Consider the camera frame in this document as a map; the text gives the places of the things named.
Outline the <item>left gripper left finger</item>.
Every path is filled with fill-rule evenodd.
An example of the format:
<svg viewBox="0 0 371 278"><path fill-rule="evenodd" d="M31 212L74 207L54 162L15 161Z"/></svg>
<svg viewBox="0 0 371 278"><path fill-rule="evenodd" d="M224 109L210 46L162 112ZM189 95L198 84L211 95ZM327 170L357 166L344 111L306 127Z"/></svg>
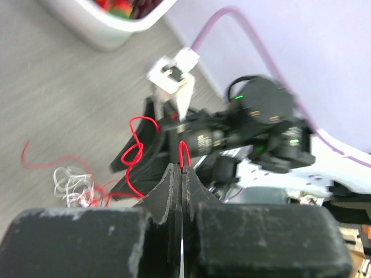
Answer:
<svg viewBox="0 0 371 278"><path fill-rule="evenodd" d="M169 164L160 180L134 206L132 277L179 277L181 253L181 172Z"/></svg>

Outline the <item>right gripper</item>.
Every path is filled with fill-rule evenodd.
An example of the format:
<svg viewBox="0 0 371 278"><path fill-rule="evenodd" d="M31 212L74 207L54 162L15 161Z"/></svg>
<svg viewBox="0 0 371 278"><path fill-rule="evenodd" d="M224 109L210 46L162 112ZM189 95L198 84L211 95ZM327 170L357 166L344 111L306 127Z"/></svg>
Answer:
<svg viewBox="0 0 371 278"><path fill-rule="evenodd" d="M210 113L190 108L179 118L174 105L162 105L163 118L155 118L153 97L144 100L144 113L129 121L132 136L110 164L112 173L124 172L110 194L114 200L142 198L159 183L165 165L178 163L179 144L184 141L191 158L231 149L227 111Z"/></svg>

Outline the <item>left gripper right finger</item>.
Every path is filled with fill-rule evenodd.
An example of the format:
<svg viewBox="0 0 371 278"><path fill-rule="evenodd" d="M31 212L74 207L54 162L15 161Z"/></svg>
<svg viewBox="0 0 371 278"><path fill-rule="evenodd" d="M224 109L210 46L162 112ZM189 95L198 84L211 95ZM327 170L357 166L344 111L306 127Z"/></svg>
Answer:
<svg viewBox="0 0 371 278"><path fill-rule="evenodd" d="M195 170L184 166L182 172L182 230L183 230L183 270L184 277L192 277L191 269L197 258L195 245L197 232L195 213L199 203L220 205L221 201L212 194L199 180Z"/></svg>

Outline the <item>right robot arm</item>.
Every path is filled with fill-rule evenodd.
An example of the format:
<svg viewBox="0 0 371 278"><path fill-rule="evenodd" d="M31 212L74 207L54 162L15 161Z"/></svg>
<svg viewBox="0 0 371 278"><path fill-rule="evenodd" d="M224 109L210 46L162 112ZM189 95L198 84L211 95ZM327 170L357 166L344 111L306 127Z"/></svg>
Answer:
<svg viewBox="0 0 371 278"><path fill-rule="evenodd" d="M213 193L226 192L239 182L240 159L226 154L235 148L250 147L248 159L272 173L312 166L312 131L294 116L294 97L263 76L243 76L237 83L243 88L228 98L228 109L213 114L187 108L181 117L166 101L157 119L154 99L148 98L138 128L110 165L114 173L125 172L112 189L115 198L142 197L159 183L169 163L198 157L203 158L196 170L201 183Z"/></svg>

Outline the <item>white fruit basket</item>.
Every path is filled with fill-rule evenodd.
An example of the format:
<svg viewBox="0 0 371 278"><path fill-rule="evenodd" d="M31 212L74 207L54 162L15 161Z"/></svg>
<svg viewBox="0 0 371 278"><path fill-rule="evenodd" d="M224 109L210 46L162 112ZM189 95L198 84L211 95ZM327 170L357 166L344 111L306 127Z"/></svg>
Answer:
<svg viewBox="0 0 371 278"><path fill-rule="evenodd" d="M93 1L40 1L74 34L103 52L120 48L133 34L150 29L176 0L162 1L148 15L137 20L122 19L103 11Z"/></svg>

